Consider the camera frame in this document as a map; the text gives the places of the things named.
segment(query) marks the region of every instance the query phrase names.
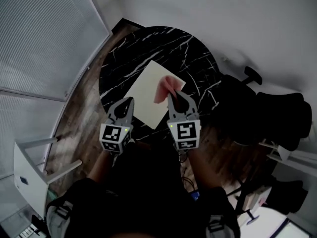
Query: office chair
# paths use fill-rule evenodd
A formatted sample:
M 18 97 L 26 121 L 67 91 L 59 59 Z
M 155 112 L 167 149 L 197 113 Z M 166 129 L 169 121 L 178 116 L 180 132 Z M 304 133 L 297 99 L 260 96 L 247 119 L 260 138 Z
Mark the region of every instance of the office chair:
M 301 138 L 309 135 L 312 124 L 311 106 L 300 93 L 256 94 L 246 84 L 262 84 L 261 76 L 250 67 L 248 78 L 225 75 L 213 90 L 219 101 L 215 110 L 216 126 L 224 129 L 240 145 L 257 144 L 269 139 L 289 151 L 294 151 Z

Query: pink cloth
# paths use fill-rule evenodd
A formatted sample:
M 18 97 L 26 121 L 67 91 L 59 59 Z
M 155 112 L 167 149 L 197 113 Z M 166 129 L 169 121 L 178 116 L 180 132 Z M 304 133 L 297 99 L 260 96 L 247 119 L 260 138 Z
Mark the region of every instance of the pink cloth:
M 155 93 L 154 103 L 163 102 L 169 93 L 176 98 L 175 90 L 180 91 L 183 83 L 173 76 L 165 76 L 160 79 Z

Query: white wall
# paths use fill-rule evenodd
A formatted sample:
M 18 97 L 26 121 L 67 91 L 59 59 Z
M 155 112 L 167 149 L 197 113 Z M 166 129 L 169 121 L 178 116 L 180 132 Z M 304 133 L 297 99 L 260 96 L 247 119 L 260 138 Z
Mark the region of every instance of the white wall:
M 290 213 L 287 217 L 317 236 L 317 178 L 281 163 L 277 164 L 272 175 L 279 181 L 303 181 L 303 188 L 308 191 L 305 201 L 297 213 Z
M 122 19 L 122 11 L 118 0 L 92 0 L 102 20 L 111 30 Z
M 300 91 L 316 112 L 317 0 L 120 2 L 124 18 L 187 31 L 216 55 L 220 70 L 231 63 L 234 73 L 241 74 L 244 66 L 251 65 L 263 77 L 264 90 Z M 220 57 L 230 62 L 225 65 Z

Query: cable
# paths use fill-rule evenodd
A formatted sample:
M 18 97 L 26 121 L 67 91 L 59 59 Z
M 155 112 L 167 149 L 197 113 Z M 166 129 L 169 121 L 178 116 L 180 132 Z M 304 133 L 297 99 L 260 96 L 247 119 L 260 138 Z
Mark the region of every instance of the cable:
M 185 177 L 185 173 L 186 173 L 186 170 L 187 170 L 187 167 L 186 166 L 182 166 L 182 168 L 183 168 L 183 174 L 181 175 L 181 177 Z
M 193 183 L 192 180 L 190 180 L 190 179 L 187 178 L 187 177 L 182 177 L 182 180 L 188 182 L 188 183 L 193 187 L 193 190 L 195 190 L 195 185 L 194 185 L 194 183 Z
M 185 154 L 186 154 L 186 158 L 184 160 L 182 160 L 181 156 L 185 155 Z M 188 158 L 188 154 L 187 153 L 178 154 L 178 160 L 179 160 L 180 163 L 184 163 L 185 161 L 187 161 L 187 158 Z

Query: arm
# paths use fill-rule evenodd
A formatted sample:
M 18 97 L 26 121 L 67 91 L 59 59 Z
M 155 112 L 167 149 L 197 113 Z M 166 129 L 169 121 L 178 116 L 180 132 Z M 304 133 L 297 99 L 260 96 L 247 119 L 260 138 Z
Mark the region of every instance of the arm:
M 90 171 L 88 178 L 95 182 L 101 183 L 107 178 L 113 163 L 113 156 L 109 151 L 100 153 L 93 169 Z
M 189 150 L 188 158 L 197 185 L 201 190 L 206 191 L 211 188 L 221 187 L 221 182 L 217 174 L 212 170 L 206 157 L 199 148 Z
M 208 164 L 203 151 L 191 149 L 188 158 L 201 195 L 197 200 L 200 223 L 206 229 L 207 237 L 217 236 L 239 238 L 240 229 L 236 213 L 221 187 L 217 174 Z

